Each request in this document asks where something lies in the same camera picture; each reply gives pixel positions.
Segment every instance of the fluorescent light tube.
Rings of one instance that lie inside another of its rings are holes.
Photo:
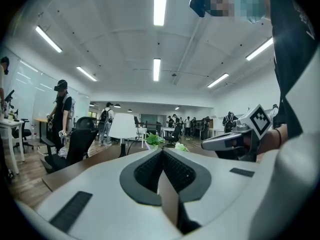
[[[84,71],[80,66],[76,67],[78,70],[80,70],[82,73],[84,73],[88,78],[90,78],[93,81],[97,81],[96,79],[94,79],[91,75],[89,75],[86,71]]]
[[[43,92],[45,91],[45,90],[42,90],[42,89],[40,89],[40,88],[38,88],[38,87],[36,87],[36,89],[38,89],[39,91],[43,91]]]
[[[17,79],[17,78],[16,78],[15,80],[18,80],[18,81],[21,82],[21,83],[27,84],[26,82],[21,81],[21,80],[19,80],[19,79]]]
[[[258,47],[254,52],[249,54],[247,57],[245,57],[248,61],[251,61],[254,57],[256,57],[258,54],[262,53],[265,49],[267,49],[270,45],[274,43],[274,40],[272,37],[268,39],[266,42],[264,42],[260,47]]]
[[[20,76],[23,76],[23,77],[25,77],[25,78],[27,78],[27,79],[31,79],[30,77],[27,77],[26,75],[24,75],[24,74],[21,74],[20,72],[17,72]]]
[[[51,90],[52,90],[52,88],[51,88],[51,87],[46,86],[46,85],[44,85],[44,84],[42,84],[42,83],[40,83],[40,85],[42,85],[42,86],[44,86],[44,87],[47,87],[47,88],[49,88],[49,89],[51,89]]]
[[[153,81],[159,81],[161,59],[155,58],[153,60]]]
[[[163,26],[165,24],[167,0],[154,0],[153,4],[153,24]]]
[[[223,79],[227,78],[229,74],[225,73],[223,76],[220,76],[217,80],[215,80],[213,83],[208,85],[208,88],[211,88],[212,86],[215,86],[217,83],[221,82]]]
[[[62,49],[60,49],[58,45],[56,45],[54,41],[50,39],[50,37],[40,28],[40,26],[37,26],[35,28],[35,31],[37,31],[40,34],[40,36],[42,36],[43,39],[46,40],[49,43],[49,45],[51,45],[58,53],[62,52]]]
[[[24,61],[20,60],[20,62],[21,62],[23,65],[27,66],[28,68],[32,69],[33,71],[38,72],[38,70],[36,70],[34,67],[28,65],[28,64],[25,63]]]

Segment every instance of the green plant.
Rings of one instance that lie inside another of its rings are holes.
[[[154,135],[151,132],[147,133],[146,135],[148,135],[148,137],[145,138],[144,140],[149,145],[156,146],[156,145],[159,145],[160,143],[164,143],[165,142],[165,140],[163,138],[159,137],[158,135]]]

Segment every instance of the window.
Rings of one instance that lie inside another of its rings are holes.
[[[98,113],[89,111],[89,112],[88,112],[88,115],[89,115],[89,117],[91,117],[91,118],[97,118]]]

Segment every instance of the potted plant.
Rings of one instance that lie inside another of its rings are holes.
[[[149,150],[156,150],[160,143],[164,143],[165,140],[158,135],[154,135],[151,132],[146,134],[148,137],[145,138],[145,145]]]

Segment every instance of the desk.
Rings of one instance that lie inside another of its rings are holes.
[[[19,174],[19,169],[17,166],[17,161],[15,158],[15,152],[14,152],[14,146],[12,144],[12,129],[14,127],[19,127],[19,144],[20,144],[20,153],[22,157],[22,161],[25,161],[25,155],[24,155],[24,146],[22,144],[22,125],[23,121],[15,122],[15,121],[9,121],[8,119],[0,120],[0,127],[6,128],[8,130],[8,140],[9,140],[9,149],[10,149],[10,155],[12,159],[12,164],[14,167],[14,171],[16,174]]]
[[[146,150],[146,148],[139,148],[132,145],[129,154],[131,155],[144,150]],[[111,147],[97,154],[94,154],[93,156],[90,156],[85,160],[70,165],[67,168],[45,175],[44,177],[42,177],[42,181],[50,191],[55,191],[62,185],[71,181],[76,176],[80,175],[86,169],[103,162],[117,159],[120,156],[120,151],[120,146],[112,145]]]
[[[175,128],[170,127],[161,127],[161,136],[162,138],[166,135],[166,132],[174,132]]]
[[[43,119],[43,118],[34,118],[34,120],[39,122],[39,139],[40,143],[42,143],[41,137],[42,137],[42,128],[41,128],[41,123],[48,123],[48,119]]]

